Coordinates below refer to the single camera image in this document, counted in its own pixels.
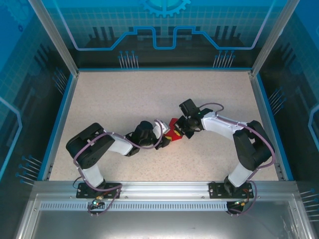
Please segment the red paper sheet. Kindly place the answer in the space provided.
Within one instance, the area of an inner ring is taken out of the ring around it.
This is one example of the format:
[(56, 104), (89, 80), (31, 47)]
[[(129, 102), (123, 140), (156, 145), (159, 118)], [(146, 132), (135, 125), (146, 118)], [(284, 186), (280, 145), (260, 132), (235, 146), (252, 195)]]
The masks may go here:
[(177, 118), (172, 118), (169, 122), (169, 131), (164, 134), (167, 139), (171, 141), (176, 141), (182, 139), (182, 135), (175, 129), (174, 124), (178, 121)]

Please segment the blue printed side panel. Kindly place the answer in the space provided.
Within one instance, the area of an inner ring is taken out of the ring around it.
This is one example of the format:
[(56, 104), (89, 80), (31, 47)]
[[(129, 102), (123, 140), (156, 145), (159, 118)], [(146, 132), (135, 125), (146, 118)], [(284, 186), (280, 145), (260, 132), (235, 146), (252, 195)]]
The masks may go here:
[(68, 81), (28, 0), (0, 0), (0, 239), (15, 239)]
[(319, 239), (319, 0), (300, 0), (258, 73), (286, 179)]

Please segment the blue printed gear panel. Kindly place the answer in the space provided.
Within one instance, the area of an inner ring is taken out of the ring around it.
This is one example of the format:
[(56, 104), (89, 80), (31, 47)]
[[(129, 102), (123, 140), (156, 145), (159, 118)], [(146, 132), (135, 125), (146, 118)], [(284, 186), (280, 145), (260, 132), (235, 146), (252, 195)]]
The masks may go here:
[(250, 68), (282, 0), (42, 0), (80, 69)]

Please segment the aluminium mounting rail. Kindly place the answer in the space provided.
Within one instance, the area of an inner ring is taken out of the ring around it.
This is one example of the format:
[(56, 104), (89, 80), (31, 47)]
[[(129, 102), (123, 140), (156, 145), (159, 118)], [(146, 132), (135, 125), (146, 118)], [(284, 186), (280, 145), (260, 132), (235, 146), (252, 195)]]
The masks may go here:
[[(209, 199), (208, 182), (123, 182), (122, 200), (197, 200)], [(298, 194), (294, 181), (257, 181), (259, 199), (283, 199)], [(71, 181), (38, 181), (31, 192), (32, 198), (74, 199), (76, 189)]]

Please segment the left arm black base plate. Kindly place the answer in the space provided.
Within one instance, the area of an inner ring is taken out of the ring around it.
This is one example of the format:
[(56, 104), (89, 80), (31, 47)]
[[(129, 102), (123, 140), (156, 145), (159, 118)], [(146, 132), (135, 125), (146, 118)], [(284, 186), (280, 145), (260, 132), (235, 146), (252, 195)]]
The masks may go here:
[[(110, 189), (116, 186), (120, 186), (120, 183), (106, 183), (103, 182), (99, 189)], [(111, 199), (118, 192), (118, 189), (109, 190), (108, 192), (100, 192), (89, 187), (85, 182), (79, 183), (77, 186), (76, 198), (78, 199), (94, 199), (98, 196), (103, 196), (104, 199)]]

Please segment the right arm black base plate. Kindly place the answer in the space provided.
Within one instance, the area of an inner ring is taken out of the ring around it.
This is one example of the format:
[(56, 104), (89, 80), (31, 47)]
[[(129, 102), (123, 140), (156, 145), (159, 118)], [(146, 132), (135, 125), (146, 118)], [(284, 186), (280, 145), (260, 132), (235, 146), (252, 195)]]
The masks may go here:
[(210, 199), (253, 199), (254, 193), (251, 183), (244, 183), (240, 187), (227, 186), (224, 182), (208, 184)]

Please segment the aluminium side rail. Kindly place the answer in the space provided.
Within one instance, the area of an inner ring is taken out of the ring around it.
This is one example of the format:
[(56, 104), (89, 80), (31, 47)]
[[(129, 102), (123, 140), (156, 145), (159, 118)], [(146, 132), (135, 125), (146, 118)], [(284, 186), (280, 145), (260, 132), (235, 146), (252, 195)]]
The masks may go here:
[(273, 147), (274, 147), (274, 151), (275, 151), (275, 159), (274, 159), (274, 167), (275, 167), (275, 171), (277, 174), (277, 177), (280, 181), (286, 181), (286, 173), (285, 173), (285, 169), (283, 168), (282, 165), (282, 157), (281, 157), (281, 152), (277, 143), (277, 139), (275, 136), (275, 132), (272, 128), (272, 123), (271, 123), (271, 118), (268, 112), (268, 108), (266, 105), (266, 101), (265, 98), (262, 94), (262, 89), (260, 87), (259, 81), (256, 78), (256, 76), (253, 76), (253, 74), (251, 72), (248, 72), (249, 75), (249, 79), (250, 79), (250, 83), (252, 86), (252, 90), (255, 96), (255, 100), (257, 103), (257, 107), (260, 113), (260, 117), (261, 117), (261, 121), (264, 127), (264, 130), (270, 140), (270, 142), (272, 143)]
[(78, 78), (79, 76), (72, 75), (69, 77), (48, 142), (48, 146), (43, 157), (42, 165), (38, 173), (38, 181), (46, 181), (50, 178)]

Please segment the aluminium frame post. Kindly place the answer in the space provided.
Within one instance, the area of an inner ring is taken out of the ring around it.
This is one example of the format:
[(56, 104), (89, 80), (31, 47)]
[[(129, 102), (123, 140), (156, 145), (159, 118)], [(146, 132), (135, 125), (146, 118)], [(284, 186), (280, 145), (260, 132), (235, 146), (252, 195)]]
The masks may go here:
[(42, 0), (28, 0), (28, 2), (56, 47), (62, 60), (66, 64), (68, 70), (74, 77), (78, 77), (79, 70)]
[(253, 64), (252, 70), (249, 74), (250, 79), (256, 78), (299, 2), (300, 0), (287, 0), (255, 63)]

